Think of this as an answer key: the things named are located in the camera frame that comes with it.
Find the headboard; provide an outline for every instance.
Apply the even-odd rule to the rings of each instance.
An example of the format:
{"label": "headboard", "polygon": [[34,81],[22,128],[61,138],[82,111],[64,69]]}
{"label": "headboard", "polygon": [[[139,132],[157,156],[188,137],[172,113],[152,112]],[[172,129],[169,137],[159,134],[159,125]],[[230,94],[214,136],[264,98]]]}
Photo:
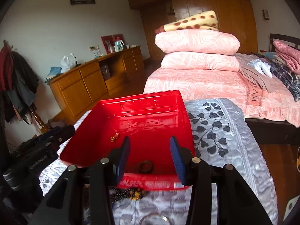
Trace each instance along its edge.
{"label": "headboard", "polygon": [[274,40],[282,40],[288,46],[293,47],[300,51],[300,39],[288,35],[270,34],[270,52],[275,52],[275,46],[273,45]]}

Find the plaid blanket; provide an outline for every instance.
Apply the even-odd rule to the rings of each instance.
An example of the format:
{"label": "plaid blanket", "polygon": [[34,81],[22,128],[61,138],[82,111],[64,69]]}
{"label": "plaid blanket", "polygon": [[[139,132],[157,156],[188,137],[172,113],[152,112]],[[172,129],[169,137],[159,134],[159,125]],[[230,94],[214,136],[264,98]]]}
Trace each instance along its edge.
{"label": "plaid blanket", "polygon": [[283,65],[279,65],[279,64],[275,64],[275,63],[270,63],[270,71],[272,74],[274,74],[277,78],[280,79],[281,82],[284,83],[284,85],[287,87],[287,89],[292,93],[293,97],[294,97],[294,100],[295,101],[299,101],[300,100],[300,88],[293,85],[292,82],[293,80],[291,81],[289,76],[290,73],[287,72],[285,66]]}

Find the white wall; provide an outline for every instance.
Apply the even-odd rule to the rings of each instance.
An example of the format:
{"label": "white wall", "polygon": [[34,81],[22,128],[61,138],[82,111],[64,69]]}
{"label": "white wall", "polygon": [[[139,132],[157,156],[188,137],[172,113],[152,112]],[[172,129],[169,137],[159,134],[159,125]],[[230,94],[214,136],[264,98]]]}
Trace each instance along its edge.
{"label": "white wall", "polygon": [[[284,0],[251,0],[257,29],[258,50],[269,51],[270,34],[300,38],[300,25]],[[263,18],[267,9],[270,20]]]}
{"label": "white wall", "polygon": [[[96,4],[70,5],[70,0],[16,0],[0,24],[0,41],[6,39],[37,73],[40,85],[35,101],[37,113],[47,122],[60,112],[50,87],[43,83],[51,66],[71,52],[79,63],[94,59],[88,47],[99,45],[101,36],[123,33],[130,44],[141,45],[149,57],[139,11],[128,0],[96,0]],[[34,131],[24,122],[7,124],[7,141],[18,145]]]}

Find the plaid fabric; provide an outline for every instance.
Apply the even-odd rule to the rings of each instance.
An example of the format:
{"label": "plaid fabric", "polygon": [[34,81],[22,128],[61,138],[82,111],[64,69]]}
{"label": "plaid fabric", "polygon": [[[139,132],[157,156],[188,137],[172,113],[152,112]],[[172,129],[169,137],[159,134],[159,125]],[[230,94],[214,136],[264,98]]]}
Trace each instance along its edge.
{"label": "plaid fabric", "polygon": [[279,70],[282,75],[293,85],[296,87],[300,87],[300,78],[298,79],[296,74],[292,72],[288,67],[282,64],[275,64],[274,65],[277,70]]}
{"label": "plaid fabric", "polygon": [[281,82],[284,83],[287,89],[292,93],[294,100],[299,101],[300,88],[291,84],[290,80],[284,75],[284,73],[286,73],[286,70],[279,67],[280,65],[278,64],[272,63],[270,64],[270,66],[271,66],[270,68],[271,73],[274,74],[277,78],[280,79]]}

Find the silver screw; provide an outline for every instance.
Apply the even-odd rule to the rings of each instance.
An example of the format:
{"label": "silver screw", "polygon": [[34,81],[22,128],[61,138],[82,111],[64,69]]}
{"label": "silver screw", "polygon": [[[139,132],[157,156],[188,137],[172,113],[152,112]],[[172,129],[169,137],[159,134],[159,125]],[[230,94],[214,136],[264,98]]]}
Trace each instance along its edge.
{"label": "silver screw", "polygon": [[199,162],[201,162],[201,159],[199,157],[193,157],[192,162],[199,163]]}
{"label": "silver screw", "polygon": [[76,166],[75,165],[70,165],[68,166],[68,171],[74,171],[76,169]]}
{"label": "silver screw", "polygon": [[225,168],[226,168],[227,170],[233,170],[233,165],[231,165],[231,164],[226,164]]}
{"label": "silver screw", "polygon": [[102,158],[101,160],[100,160],[100,162],[102,163],[102,164],[106,164],[106,163],[109,163],[109,159],[107,158],[107,157],[104,157],[104,158]]}

